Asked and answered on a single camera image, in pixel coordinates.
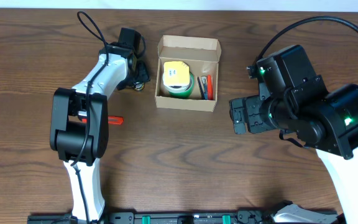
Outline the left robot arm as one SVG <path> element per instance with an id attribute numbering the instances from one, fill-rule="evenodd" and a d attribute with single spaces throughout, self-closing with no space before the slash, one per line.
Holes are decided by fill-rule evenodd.
<path id="1" fill-rule="evenodd" d="M 53 95 L 50 147 L 70 178 L 69 223 L 101 221 L 105 200 L 99 168 L 109 139 L 108 99 L 114 90 L 140 84 L 141 56 L 137 44 L 112 42 L 99 51 L 96 65 L 82 81 Z"/>

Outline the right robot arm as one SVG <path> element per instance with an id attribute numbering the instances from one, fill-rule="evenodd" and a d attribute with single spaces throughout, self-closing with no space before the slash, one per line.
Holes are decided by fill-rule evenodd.
<path id="1" fill-rule="evenodd" d="M 321 76 L 282 92 L 229 102 L 236 134 L 279 130 L 300 148 L 314 148 L 327 168 L 347 223 L 358 223 L 358 85 L 328 92 Z"/>

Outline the yellow black correction tape dispenser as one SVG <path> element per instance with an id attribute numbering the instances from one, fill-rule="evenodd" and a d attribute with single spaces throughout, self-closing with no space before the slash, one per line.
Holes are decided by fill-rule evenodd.
<path id="1" fill-rule="evenodd" d="M 145 87 L 145 83 L 143 82 L 137 82 L 137 83 L 134 83 L 132 89 L 135 90 L 135 91 L 142 91 Z"/>

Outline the yellow sticky note pad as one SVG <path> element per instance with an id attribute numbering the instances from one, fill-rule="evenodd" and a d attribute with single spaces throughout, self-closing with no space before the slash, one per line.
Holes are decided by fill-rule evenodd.
<path id="1" fill-rule="evenodd" d="M 168 61 L 163 64 L 165 86 L 187 86 L 190 84 L 190 68 L 182 61 Z"/>

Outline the green tape roll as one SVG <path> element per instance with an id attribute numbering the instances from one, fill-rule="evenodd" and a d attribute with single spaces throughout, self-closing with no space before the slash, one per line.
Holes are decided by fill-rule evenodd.
<path id="1" fill-rule="evenodd" d="M 183 98 L 183 99 L 187 99 L 191 94 L 192 92 L 187 92 L 187 93 L 170 93 L 169 94 L 172 96 L 172 97 L 175 97 L 175 98 Z"/>

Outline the white tape roll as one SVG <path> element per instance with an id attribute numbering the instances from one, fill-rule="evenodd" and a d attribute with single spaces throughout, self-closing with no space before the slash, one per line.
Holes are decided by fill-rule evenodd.
<path id="1" fill-rule="evenodd" d="M 194 76 L 190 73 L 190 82 L 188 85 L 185 86 L 167 86 L 163 84 L 163 86 L 170 92 L 170 93 L 187 93 L 192 92 L 194 87 Z"/>

